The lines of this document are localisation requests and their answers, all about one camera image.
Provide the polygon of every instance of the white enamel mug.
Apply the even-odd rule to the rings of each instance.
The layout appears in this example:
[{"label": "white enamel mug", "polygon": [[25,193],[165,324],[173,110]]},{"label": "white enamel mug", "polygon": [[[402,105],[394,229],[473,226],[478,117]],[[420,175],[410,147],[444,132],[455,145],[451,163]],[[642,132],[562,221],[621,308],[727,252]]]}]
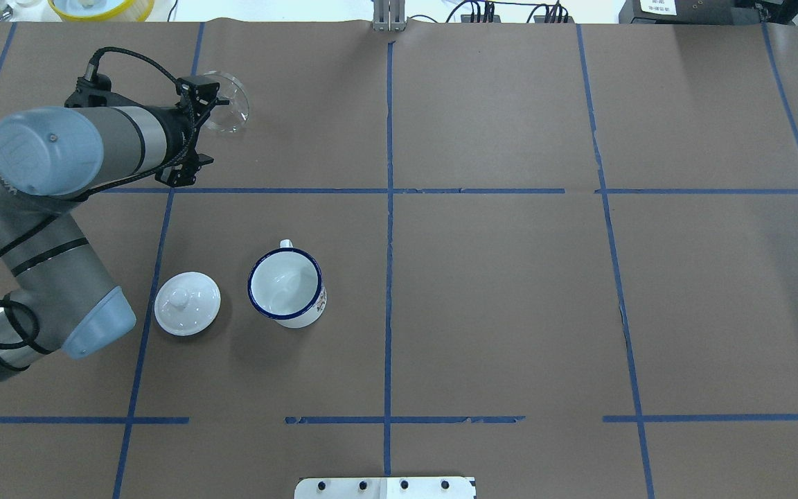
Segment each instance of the white enamel mug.
[{"label": "white enamel mug", "polygon": [[254,264],[248,298],[258,312],[291,329],[319,319],[328,301],[319,264],[288,239]]}]

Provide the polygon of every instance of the blue rim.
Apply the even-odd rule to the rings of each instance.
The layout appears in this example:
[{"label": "blue rim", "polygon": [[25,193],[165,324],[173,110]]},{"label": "blue rim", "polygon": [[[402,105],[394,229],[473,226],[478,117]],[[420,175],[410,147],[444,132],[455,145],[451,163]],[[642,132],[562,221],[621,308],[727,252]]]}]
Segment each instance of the blue rim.
[{"label": "blue rim", "polygon": [[[254,296],[251,293],[251,280],[254,277],[254,272],[257,271],[257,268],[259,268],[260,264],[263,263],[263,260],[268,259],[270,256],[273,256],[276,253],[289,253],[289,252],[298,253],[301,256],[304,256],[305,258],[307,258],[307,260],[310,260],[310,262],[313,264],[313,268],[316,268],[316,276],[317,276],[316,293],[313,294],[313,299],[310,300],[310,303],[308,303],[307,306],[303,307],[300,310],[300,312],[295,312],[292,313],[291,315],[275,315],[275,313],[269,313],[266,310],[264,310],[263,307],[260,306],[260,304],[258,304],[257,301],[254,299]],[[262,313],[263,315],[266,315],[270,319],[288,320],[288,319],[294,319],[295,317],[300,317],[304,315],[304,313],[307,313],[307,310],[313,308],[313,304],[315,304],[316,300],[319,299],[320,294],[322,294],[322,270],[319,268],[319,263],[316,262],[316,259],[314,259],[313,256],[310,256],[310,253],[304,252],[304,250],[302,249],[297,249],[297,247],[280,247],[279,249],[273,249],[272,252],[266,253],[266,255],[261,256],[260,260],[257,260],[257,263],[254,264],[254,267],[251,269],[251,274],[248,274],[248,299],[251,300],[251,304],[253,304],[254,308],[256,308],[258,312]]]}]

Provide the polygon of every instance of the white metal bracket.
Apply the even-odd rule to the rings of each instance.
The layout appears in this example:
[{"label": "white metal bracket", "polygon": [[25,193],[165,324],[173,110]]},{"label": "white metal bracket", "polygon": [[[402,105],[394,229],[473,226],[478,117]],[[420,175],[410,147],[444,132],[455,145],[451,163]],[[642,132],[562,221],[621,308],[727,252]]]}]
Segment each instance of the white metal bracket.
[{"label": "white metal bracket", "polygon": [[306,479],[294,499],[476,499],[476,480],[465,477]]},{"label": "white metal bracket", "polygon": [[373,0],[374,31],[405,31],[405,0]]}]

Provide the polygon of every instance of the round white lid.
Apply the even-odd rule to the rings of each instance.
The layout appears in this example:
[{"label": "round white lid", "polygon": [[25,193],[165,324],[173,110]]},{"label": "round white lid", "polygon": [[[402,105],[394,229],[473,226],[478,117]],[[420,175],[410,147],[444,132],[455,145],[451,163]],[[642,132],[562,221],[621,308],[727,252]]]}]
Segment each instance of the round white lid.
[{"label": "round white lid", "polygon": [[172,277],[156,295],[159,326],[178,337],[194,335],[209,325],[221,309],[221,290],[208,275],[185,272]]}]

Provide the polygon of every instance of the yellow rimmed container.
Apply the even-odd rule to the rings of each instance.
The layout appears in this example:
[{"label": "yellow rimmed container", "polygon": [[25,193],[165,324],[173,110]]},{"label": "yellow rimmed container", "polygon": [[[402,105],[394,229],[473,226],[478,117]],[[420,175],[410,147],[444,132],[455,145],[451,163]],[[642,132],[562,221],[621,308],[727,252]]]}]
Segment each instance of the yellow rimmed container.
[{"label": "yellow rimmed container", "polygon": [[155,0],[48,0],[66,21],[142,21]]}]

